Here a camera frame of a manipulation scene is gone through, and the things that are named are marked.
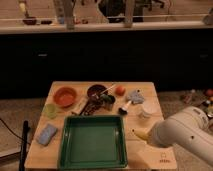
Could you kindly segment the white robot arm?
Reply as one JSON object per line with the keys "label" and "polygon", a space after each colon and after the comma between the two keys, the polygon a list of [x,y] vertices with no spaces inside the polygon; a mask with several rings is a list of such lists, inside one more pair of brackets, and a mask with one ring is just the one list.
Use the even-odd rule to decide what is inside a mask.
{"label": "white robot arm", "polygon": [[189,106],[156,122],[148,133],[148,143],[162,148],[178,144],[213,167],[213,135],[208,129],[213,132],[213,117]]}

